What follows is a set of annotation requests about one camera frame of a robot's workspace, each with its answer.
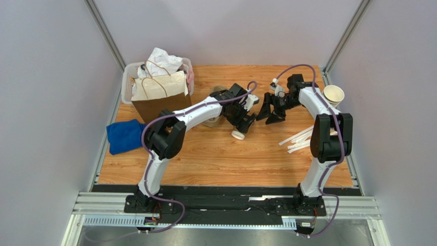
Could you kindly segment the brown paper coffee cup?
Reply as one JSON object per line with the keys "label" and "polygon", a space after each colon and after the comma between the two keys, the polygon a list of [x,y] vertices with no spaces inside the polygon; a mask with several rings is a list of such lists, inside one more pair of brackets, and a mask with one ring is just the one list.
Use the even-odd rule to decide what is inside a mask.
{"label": "brown paper coffee cup", "polygon": [[244,133],[241,133],[238,130],[232,130],[231,136],[233,136],[234,138],[236,138],[238,140],[244,140],[246,137]]}

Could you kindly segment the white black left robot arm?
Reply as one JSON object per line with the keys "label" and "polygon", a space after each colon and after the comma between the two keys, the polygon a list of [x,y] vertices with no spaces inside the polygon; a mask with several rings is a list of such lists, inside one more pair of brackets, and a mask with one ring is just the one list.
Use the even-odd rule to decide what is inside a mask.
{"label": "white black left robot arm", "polygon": [[237,132],[246,134],[256,118],[250,110],[260,101],[253,91],[233,84],[230,89],[213,92],[188,108],[173,112],[163,110],[157,119],[148,123],[141,136],[142,145],[149,153],[148,163],[136,191],[126,197],[124,211],[151,213],[158,206],[161,199],[156,195],[165,170],[181,151],[185,135],[192,128],[223,116]]}

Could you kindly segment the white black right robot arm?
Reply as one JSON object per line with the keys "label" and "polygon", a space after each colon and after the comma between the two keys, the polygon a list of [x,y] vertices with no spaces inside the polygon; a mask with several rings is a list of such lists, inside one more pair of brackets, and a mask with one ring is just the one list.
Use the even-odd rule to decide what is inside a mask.
{"label": "white black right robot arm", "polygon": [[351,153],[353,118],[341,113],[321,94],[317,84],[304,82],[301,74],[287,79],[288,92],[266,92],[257,116],[267,125],[283,122],[286,111],[297,106],[305,107],[314,118],[310,140],[313,156],[304,180],[293,195],[295,213],[306,215],[322,205],[323,188],[332,170]]}

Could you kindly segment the cardboard cup carrier tray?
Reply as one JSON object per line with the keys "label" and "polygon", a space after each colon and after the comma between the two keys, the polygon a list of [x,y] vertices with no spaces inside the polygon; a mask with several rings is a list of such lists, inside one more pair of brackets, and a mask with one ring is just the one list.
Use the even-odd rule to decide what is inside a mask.
{"label": "cardboard cup carrier tray", "polygon": [[[213,92],[218,92],[218,91],[222,91],[222,90],[226,90],[226,88],[223,86],[215,86],[210,90],[210,94],[212,94]],[[210,118],[210,119],[202,122],[202,124],[205,126],[208,126],[208,127],[215,127],[220,123],[221,119],[222,119],[222,116],[220,115],[217,117]]]}

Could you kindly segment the white wrapped straw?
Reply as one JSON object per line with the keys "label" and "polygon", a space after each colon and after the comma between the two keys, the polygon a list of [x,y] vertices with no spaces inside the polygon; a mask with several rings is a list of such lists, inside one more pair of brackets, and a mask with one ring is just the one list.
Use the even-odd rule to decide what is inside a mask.
{"label": "white wrapped straw", "polygon": [[303,148],[309,147],[310,146],[310,142],[311,142],[311,138],[310,138],[311,135],[312,135],[312,132],[308,133],[306,135],[302,135],[300,138],[298,138],[298,139],[296,139],[294,141],[291,141],[292,145],[289,145],[287,147],[288,148],[287,152],[288,153],[292,153],[294,151],[301,150]]}
{"label": "white wrapped straw", "polygon": [[294,141],[294,140],[300,138],[302,135],[306,135],[306,134],[308,134],[308,133],[311,133],[312,130],[313,130],[313,127],[308,127],[307,129],[301,131],[300,133],[295,134],[295,135],[293,135],[293,136],[291,136],[291,137],[289,137],[289,138],[287,138],[287,139],[285,139],[285,140],[279,142],[279,145],[282,146],[283,144],[285,144],[285,143],[287,143],[287,142]]}

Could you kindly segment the stack of paper cups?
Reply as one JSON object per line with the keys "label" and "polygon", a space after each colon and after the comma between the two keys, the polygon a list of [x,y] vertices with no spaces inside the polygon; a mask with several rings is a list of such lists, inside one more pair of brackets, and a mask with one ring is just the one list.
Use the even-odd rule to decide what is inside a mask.
{"label": "stack of paper cups", "polygon": [[326,86],[322,94],[333,107],[337,107],[345,98],[344,91],[335,85]]}

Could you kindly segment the brown paper bag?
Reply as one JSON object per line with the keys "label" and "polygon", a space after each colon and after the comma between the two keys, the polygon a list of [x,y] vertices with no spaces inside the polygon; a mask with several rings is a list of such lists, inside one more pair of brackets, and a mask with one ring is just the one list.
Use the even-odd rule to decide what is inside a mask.
{"label": "brown paper bag", "polygon": [[183,71],[152,78],[138,78],[135,86],[136,92],[131,97],[131,102],[146,124],[158,118],[163,110],[173,112],[192,106],[186,74]]}

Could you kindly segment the crumpled white paper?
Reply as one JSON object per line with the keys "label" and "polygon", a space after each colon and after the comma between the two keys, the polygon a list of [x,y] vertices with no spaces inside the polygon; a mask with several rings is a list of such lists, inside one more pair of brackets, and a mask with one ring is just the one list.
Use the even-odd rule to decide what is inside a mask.
{"label": "crumpled white paper", "polygon": [[154,48],[151,55],[137,69],[138,78],[169,75],[178,71],[183,58],[169,55],[165,50]]}

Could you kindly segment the blue folded cloth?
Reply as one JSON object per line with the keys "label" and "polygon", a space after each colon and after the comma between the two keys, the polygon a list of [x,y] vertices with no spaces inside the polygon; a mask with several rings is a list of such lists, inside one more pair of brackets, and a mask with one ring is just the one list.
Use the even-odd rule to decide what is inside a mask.
{"label": "blue folded cloth", "polygon": [[146,124],[137,119],[115,122],[106,126],[109,153],[117,155],[142,147],[141,135]]}

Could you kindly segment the white plastic basket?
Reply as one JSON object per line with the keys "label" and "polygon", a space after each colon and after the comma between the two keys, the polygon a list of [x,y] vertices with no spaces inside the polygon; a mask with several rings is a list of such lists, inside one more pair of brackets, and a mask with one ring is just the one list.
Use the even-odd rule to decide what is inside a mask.
{"label": "white plastic basket", "polygon": [[[188,92],[190,95],[194,93],[194,72],[191,64],[191,60],[188,58],[182,58],[183,70],[186,71]],[[128,64],[123,73],[122,88],[121,88],[121,100],[124,104],[132,105],[131,97],[133,96],[132,88],[134,86],[135,79],[138,78],[137,70],[143,65],[144,62],[137,62]]]}

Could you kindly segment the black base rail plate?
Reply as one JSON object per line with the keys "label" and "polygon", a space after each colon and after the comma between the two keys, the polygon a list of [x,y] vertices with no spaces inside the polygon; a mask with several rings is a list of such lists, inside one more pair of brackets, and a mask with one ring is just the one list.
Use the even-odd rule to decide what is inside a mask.
{"label": "black base rail plate", "polygon": [[136,185],[97,184],[91,192],[120,193],[121,211],[142,215],[141,226],[227,224],[272,226],[283,216],[322,217],[327,198],[304,198],[296,187],[161,186],[159,200]]}

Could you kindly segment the aluminium frame rail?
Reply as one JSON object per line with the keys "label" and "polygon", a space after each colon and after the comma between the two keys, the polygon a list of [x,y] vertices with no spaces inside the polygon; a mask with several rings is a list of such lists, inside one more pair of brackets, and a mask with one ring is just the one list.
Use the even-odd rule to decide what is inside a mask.
{"label": "aluminium frame rail", "polygon": [[[83,226],[148,227],[146,220],[151,213],[124,211],[126,193],[81,192],[73,207],[70,221]],[[226,229],[226,230],[286,230],[294,232],[313,217],[318,223],[333,225],[342,221],[366,221],[370,238],[374,245],[390,245],[376,199],[370,196],[325,196],[321,211],[313,216],[293,215],[277,204],[268,212],[261,209],[231,210],[186,208],[183,219],[174,229]]]}

